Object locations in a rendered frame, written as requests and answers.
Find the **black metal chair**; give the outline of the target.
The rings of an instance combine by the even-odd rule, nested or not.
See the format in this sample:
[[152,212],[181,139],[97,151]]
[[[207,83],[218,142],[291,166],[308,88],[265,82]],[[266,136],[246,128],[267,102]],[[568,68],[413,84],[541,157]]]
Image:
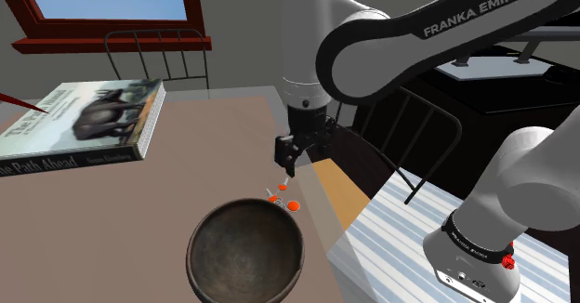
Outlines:
[[[197,30],[192,28],[163,28],[145,30],[124,30],[107,33],[103,46],[109,63],[117,80],[123,76],[113,57],[114,53],[136,53],[140,68],[145,78],[152,79],[152,72],[146,60],[146,53],[159,53],[162,57],[163,80],[165,82],[203,80],[205,89],[210,90],[207,52],[209,42]],[[193,74],[186,58],[186,52],[199,49],[202,54],[203,71]],[[182,66],[182,75],[175,75],[170,67],[169,52],[178,52]]]
[[327,148],[309,156],[345,230],[393,175],[410,203],[461,136],[452,114],[404,88],[358,107],[353,124],[336,124]]

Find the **hardcover book with animal cover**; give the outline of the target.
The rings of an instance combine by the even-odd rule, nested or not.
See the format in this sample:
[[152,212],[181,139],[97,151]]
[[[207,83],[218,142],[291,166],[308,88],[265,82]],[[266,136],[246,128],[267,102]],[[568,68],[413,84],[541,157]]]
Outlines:
[[0,134],[0,177],[145,158],[161,79],[62,83]]

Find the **dark red pointed thing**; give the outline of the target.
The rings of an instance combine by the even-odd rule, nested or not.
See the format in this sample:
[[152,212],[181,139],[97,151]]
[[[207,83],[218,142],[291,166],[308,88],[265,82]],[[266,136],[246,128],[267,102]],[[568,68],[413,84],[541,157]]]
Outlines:
[[13,104],[13,105],[18,105],[18,106],[21,106],[21,107],[24,107],[27,109],[37,111],[37,112],[46,113],[45,110],[43,110],[39,107],[36,107],[36,106],[32,105],[31,103],[25,102],[25,101],[20,100],[20,99],[16,99],[14,97],[11,97],[11,96],[3,94],[3,93],[0,93],[0,101],[6,102],[9,104]]

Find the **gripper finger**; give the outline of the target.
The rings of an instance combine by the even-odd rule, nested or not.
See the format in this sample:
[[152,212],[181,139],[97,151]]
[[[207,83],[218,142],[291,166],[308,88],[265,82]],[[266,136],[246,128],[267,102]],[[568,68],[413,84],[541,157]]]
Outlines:
[[322,129],[318,132],[316,149],[319,154],[327,154],[332,145],[332,138],[336,131],[336,120],[329,116],[325,116]]
[[274,140],[274,162],[282,167],[286,175],[293,178],[296,175],[297,149],[294,137],[278,136]]

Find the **silver thing with orange knobs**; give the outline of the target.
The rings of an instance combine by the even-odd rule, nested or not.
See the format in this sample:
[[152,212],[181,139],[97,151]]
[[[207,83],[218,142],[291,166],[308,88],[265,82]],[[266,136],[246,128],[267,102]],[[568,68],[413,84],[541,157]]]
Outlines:
[[287,190],[287,184],[289,181],[289,177],[286,177],[282,183],[278,185],[276,192],[272,192],[270,189],[266,188],[265,192],[267,195],[267,199],[270,203],[273,203],[279,207],[281,207],[286,212],[297,212],[300,210],[300,203],[296,200],[290,200],[285,202],[281,196],[283,191]]

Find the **dark brown round bowl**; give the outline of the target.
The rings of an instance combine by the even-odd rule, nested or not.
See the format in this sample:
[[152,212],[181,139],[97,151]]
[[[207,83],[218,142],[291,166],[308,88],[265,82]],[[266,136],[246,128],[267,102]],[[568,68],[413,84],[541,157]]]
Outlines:
[[198,223],[185,267],[202,303],[281,303],[304,259],[303,235],[289,213],[244,198],[216,207]]

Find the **dark cabinet with grey fixture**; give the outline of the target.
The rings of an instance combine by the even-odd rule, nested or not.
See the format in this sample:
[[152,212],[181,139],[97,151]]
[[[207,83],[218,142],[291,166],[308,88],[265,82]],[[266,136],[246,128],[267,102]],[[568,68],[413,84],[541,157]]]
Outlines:
[[580,41],[544,42],[534,54],[549,65],[539,76],[456,81],[431,70],[386,97],[405,88],[461,122],[461,139],[428,182],[466,200],[456,218],[460,230],[492,248],[504,247],[517,229],[492,201],[471,195],[485,167],[512,132],[554,129],[580,104]]

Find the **striped white robot stand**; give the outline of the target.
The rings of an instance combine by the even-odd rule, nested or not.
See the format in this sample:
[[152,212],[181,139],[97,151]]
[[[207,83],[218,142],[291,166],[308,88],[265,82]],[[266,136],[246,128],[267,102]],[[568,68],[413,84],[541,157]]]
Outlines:
[[[422,247],[461,201],[426,183],[407,204],[418,180],[409,172],[392,175],[328,259],[375,303],[475,303],[440,283]],[[527,234],[514,244],[521,286],[511,303],[572,303],[567,256]]]

